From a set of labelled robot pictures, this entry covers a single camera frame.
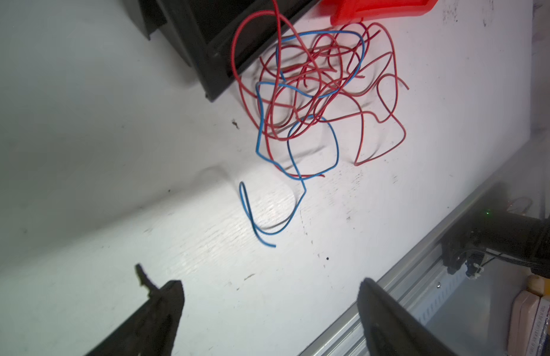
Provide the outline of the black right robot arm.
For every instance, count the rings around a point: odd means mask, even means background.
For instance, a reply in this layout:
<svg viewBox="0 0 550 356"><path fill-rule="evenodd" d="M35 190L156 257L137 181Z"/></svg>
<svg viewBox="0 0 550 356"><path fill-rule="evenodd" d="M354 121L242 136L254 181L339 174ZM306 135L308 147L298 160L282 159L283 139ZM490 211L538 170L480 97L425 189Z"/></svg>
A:
<svg viewBox="0 0 550 356"><path fill-rule="evenodd" d="M544 220L487 210L474 225L479 246L512 258L550 279L550 215Z"/></svg>

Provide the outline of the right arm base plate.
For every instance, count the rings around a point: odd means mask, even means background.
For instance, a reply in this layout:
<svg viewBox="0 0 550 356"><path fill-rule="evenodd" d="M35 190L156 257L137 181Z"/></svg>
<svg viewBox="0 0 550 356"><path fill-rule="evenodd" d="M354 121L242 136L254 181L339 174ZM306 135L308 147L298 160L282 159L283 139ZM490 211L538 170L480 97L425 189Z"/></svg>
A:
<svg viewBox="0 0 550 356"><path fill-rule="evenodd" d="M495 251L485 227L494 217L494 209L473 209L444 233L441 237L442 259L449 274L456 274L463 266L469 279L477 279L482 274L486 256Z"/></svg>

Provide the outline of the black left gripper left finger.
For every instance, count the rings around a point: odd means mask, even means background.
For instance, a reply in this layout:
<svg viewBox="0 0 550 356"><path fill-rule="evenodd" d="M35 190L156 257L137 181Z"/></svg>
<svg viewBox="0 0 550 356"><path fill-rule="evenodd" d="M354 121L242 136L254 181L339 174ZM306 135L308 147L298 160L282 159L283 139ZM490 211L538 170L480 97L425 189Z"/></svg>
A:
<svg viewBox="0 0 550 356"><path fill-rule="evenodd" d="M89 355L171 355L185 306L180 280L156 286L142 266L135 265L140 285L148 300L105 338Z"/></svg>

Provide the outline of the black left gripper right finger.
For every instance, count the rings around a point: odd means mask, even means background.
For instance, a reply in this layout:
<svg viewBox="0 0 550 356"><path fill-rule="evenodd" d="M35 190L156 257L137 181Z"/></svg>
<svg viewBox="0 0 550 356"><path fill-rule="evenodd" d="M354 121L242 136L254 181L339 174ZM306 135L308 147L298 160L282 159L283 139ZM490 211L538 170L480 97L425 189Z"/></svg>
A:
<svg viewBox="0 0 550 356"><path fill-rule="evenodd" d="M370 355L453 355L374 280L360 285L357 309Z"/></svg>

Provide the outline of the black plastic bin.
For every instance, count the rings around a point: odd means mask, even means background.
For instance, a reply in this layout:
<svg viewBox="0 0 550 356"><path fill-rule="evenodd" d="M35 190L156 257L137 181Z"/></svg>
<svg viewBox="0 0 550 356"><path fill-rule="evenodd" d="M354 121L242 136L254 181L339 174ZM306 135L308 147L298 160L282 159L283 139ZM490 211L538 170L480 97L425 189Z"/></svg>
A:
<svg viewBox="0 0 550 356"><path fill-rule="evenodd" d="M245 18L261 10L278 9L296 23L315 1L123 1L139 31L149 38L163 32L184 62L196 73L206 98L213 102L272 45L276 20Z"/></svg>

